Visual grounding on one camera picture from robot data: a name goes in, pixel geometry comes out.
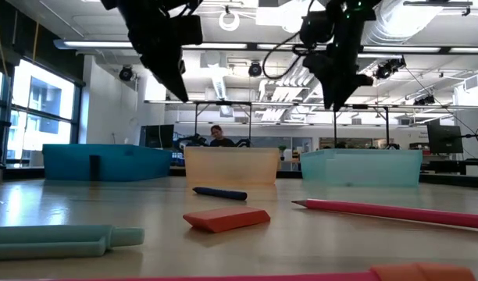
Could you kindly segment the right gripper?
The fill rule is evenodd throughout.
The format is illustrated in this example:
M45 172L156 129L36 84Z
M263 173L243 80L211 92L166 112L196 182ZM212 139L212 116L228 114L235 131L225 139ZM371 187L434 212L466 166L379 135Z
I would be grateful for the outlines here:
M370 86L373 79L358 73L357 58L366 21L376 19L373 7L381 0L329 0L328 16L334 22L334 35L325 43L304 45L308 50L304 67L323 86L325 109L339 111L357 87Z

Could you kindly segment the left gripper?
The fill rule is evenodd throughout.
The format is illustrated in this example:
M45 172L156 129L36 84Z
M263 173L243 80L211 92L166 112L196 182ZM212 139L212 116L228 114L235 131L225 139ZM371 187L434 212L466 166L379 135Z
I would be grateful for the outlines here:
M181 58L152 52L178 51L192 43L192 0L101 0L106 10L117 9L128 38L153 77L181 101L189 101Z

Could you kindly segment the dark crayon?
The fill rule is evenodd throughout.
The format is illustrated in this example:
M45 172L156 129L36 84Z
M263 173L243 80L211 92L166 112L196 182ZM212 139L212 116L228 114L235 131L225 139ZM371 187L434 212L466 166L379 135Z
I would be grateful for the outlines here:
M248 198L248 194L242 191L222 190L209 187L194 187L192 190L196 194L221 197L231 200L245 201Z

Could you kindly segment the pink pencil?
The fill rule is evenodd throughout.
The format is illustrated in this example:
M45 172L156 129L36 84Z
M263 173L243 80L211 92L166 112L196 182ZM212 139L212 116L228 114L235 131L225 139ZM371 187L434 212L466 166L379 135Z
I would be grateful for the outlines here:
M468 213L444 212L423 208L406 208L350 201L328 201L316 199L296 200L293 201L293 203L309 209L317 209L328 212L343 212L355 215L402 219L415 222L429 222L478 229L478 215Z
M36 279L32 281L476 281L465 267L434 263L374 265L364 272L338 272L286 276L207 276L131 279Z

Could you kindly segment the orange eraser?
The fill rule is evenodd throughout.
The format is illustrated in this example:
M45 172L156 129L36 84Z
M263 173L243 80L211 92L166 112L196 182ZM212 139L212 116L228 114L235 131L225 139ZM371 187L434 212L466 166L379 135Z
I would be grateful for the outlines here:
M262 209L239 206L187 213L183 219L194 228L221 233L269 222L270 216Z

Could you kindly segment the teal pen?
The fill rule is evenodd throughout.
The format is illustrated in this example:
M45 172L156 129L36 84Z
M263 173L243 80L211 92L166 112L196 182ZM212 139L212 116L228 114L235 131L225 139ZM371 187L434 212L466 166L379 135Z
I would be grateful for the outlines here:
M144 243L144 229L112 225L1 226L0 261L101 257Z

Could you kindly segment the long ceiling light strip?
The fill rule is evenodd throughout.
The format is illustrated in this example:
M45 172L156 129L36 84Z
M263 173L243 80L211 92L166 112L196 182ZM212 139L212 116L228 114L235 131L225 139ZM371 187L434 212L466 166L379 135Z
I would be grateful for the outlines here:
M86 49L133 49L129 41L68 41L54 40L54 46L66 50ZM269 51L276 47L271 43L213 43L191 44L183 46L184 50L245 50L245 51ZM389 53L389 54L438 54L438 55L478 55L477 46L418 46L418 45L363 45L361 53Z

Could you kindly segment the black computer monitor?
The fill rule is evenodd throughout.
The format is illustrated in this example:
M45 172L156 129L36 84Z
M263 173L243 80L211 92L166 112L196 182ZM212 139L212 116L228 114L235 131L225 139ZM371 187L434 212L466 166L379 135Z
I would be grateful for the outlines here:
M463 153L459 126L428 125L427 133L432 154Z
M147 148L173 147L174 125L142 126L139 145Z

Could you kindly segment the teal translucent plastic bin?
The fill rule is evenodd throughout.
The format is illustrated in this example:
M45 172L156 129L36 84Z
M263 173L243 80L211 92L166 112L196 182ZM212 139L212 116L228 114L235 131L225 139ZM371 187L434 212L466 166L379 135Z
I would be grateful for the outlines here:
M423 161L417 150L323 149L301 155L304 180L325 186L416 187Z

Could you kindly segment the person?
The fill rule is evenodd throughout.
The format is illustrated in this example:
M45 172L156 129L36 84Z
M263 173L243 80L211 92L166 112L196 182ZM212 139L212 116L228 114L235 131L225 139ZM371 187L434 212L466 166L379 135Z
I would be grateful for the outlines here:
M223 130L219 125L214 125L210 129L213 140L210 147L235 147L236 144L229 138L223 136Z

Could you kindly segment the blue plastic bin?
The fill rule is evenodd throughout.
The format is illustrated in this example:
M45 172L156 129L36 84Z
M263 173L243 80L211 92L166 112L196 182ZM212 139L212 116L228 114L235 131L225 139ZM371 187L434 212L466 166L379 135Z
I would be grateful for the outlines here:
M170 151L131 144L45 144L45 178L104 182L150 180L169 175Z

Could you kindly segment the orange translucent plastic bin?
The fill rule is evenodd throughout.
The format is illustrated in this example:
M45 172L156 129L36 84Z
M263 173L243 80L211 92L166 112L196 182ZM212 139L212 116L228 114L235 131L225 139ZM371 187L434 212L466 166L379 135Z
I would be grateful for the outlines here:
M204 187L273 185L280 161L276 148L186 147L189 183Z

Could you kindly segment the large window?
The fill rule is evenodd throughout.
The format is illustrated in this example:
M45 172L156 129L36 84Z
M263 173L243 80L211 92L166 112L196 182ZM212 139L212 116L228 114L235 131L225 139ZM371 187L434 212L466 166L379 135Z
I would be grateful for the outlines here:
M24 59L9 71L0 71L2 161L41 167L44 145L70 144L77 135L80 88Z

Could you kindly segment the black metal rig frame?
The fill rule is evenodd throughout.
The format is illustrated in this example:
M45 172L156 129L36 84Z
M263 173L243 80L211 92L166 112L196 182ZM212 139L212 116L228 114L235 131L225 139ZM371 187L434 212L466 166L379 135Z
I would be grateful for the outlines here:
M333 106L333 128L334 128L334 145L337 144L337 113L342 110L358 110L364 111L372 109L378 116L385 120L385 131L386 131L386 146L388 147L391 144L390 140L390 109L385 105L367 105L367 104L345 104L340 108Z
M232 106L232 105L236 105L236 106L239 106L240 108L242 108L242 106L248 106L249 107L249 111L246 112L246 115L248 116L249 118L249 121L248 121L248 139L247 140L241 140L239 141L239 144L237 145L238 147L240 147L242 144L245 144L246 147L250 148L251 147L251 126L252 126L252 122L251 122L251 115L252 115L252 102L251 101L226 101L226 100L216 100L216 101L193 101L192 102L194 104L194 135L197 135L198 134L198 116L201 114L199 111L198 111L198 108L199 108L199 105L205 105L206 108L208 108L209 105L217 105L217 106L222 106L222 105L226 105L226 106Z

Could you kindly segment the silver ventilation duct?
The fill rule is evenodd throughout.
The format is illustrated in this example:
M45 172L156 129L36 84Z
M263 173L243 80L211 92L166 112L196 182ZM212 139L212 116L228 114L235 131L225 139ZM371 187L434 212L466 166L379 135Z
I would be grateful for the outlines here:
M444 9L441 6L404 5L428 0L381 0L373 7L376 19L366 21L361 36L363 45L404 44Z

